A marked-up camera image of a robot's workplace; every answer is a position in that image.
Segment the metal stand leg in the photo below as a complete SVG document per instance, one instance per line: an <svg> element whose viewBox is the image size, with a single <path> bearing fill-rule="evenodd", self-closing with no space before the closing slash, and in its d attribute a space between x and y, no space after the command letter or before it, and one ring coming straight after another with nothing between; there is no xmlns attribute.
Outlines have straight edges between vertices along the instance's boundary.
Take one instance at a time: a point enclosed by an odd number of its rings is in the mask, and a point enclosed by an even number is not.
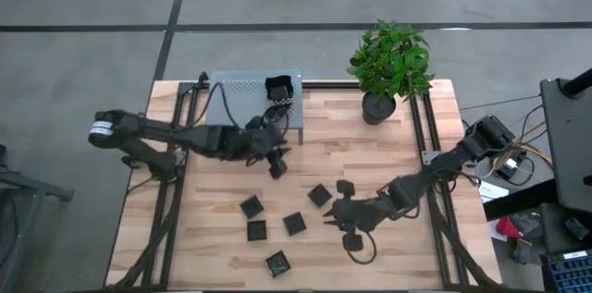
<svg viewBox="0 0 592 293"><path fill-rule="evenodd" d="M49 195L56 196L61 201L70 201L74 195L74 190L62 189L53 184L26 177L4 166L0 166L0 181L13 187L37 189Z"/></svg>
<svg viewBox="0 0 592 293"><path fill-rule="evenodd" d="M543 202L557 204L555 179L483 204L488 221L537 207Z"/></svg>

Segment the potted plant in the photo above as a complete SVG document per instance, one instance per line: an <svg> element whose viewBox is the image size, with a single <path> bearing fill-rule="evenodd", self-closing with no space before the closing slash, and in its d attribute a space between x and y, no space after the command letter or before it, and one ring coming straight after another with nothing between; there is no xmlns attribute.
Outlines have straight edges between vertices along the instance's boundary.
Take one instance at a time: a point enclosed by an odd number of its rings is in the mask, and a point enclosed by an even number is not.
<svg viewBox="0 0 592 293"><path fill-rule="evenodd" d="M366 92L362 99L364 121L377 125L395 111L396 94L407 101L432 87L429 81L434 75L426 74L429 45L420 30L383 20L362 39L364 43L350 58L347 72Z"/></svg>

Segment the red object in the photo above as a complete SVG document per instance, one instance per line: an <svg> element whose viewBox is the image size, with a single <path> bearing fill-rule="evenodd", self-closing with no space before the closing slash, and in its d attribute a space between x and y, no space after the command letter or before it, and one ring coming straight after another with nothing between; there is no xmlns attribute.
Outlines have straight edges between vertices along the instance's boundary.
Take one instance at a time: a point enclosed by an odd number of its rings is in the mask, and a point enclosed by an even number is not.
<svg viewBox="0 0 592 293"><path fill-rule="evenodd" d="M496 224L496 230L503 236L510 237L510 238L521 238L522 235L520 231L509 218L502 218Z"/></svg>

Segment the perforated metal platform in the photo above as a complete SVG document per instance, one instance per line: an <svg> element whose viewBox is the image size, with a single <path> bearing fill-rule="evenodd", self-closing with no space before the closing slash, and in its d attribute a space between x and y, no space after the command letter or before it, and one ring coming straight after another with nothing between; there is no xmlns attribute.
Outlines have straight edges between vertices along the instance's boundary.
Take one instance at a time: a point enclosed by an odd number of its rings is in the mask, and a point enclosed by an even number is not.
<svg viewBox="0 0 592 293"><path fill-rule="evenodd" d="M272 103L267 100L265 79L288 75L294 87L294 95L291 99L292 106L289 111L290 129L299 130L299 143L302 144L304 129L304 115L302 107L302 73L299 69L290 70L256 70L256 71L213 71L210 78L210 89L216 83L222 83L227 96L228 110L237 123L244 127L253 116L260 116L271 105L285 104L286 102ZM212 95L212 101L207 112L207 124L231 125L230 119L224 109L222 92L216 90ZM280 128L285 127L285 119L278 122Z"/></svg>

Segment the black line on floor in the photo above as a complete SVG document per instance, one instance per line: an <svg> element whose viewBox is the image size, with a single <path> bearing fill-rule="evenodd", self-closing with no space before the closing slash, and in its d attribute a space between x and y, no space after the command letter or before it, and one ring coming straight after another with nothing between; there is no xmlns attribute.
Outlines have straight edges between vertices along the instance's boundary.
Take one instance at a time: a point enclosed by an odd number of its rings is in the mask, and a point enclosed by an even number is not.
<svg viewBox="0 0 592 293"><path fill-rule="evenodd" d="M147 32L165 31L167 25L32 25L0 26L0 32Z"/></svg>
<svg viewBox="0 0 592 293"><path fill-rule="evenodd" d="M173 36L175 35L175 26L179 20L179 13L181 11L181 5L183 0L174 0L173 7L170 10L170 16L168 17L168 23L166 25L165 38L163 39L163 45L160 47L160 53L158 54L158 61L156 62L156 69L154 70L154 76L152 81L162 80L165 76L165 69L167 68L168 55L170 53L170 46L173 43Z"/></svg>
<svg viewBox="0 0 592 293"><path fill-rule="evenodd" d="M592 29L592 21L560 22L446 22L410 23L418 30L469 31L469 30L564 30ZM177 25L179 32L250 32L250 31L365 31L376 27L375 23L267 23L267 24L188 24Z"/></svg>
<svg viewBox="0 0 592 293"><path fill-rule="evenodd" d="M59 25L59 26L0 26L0 32L136 32L165 31L172 42L173 32L258 32L258 31L365 31L375 23L265 23L265 24L176 24L180 2L173 10L168 25ZM592 21L558 22L445 22L410 23L418 30L470 31L470 30L569 30L592 29Z"/></svg>

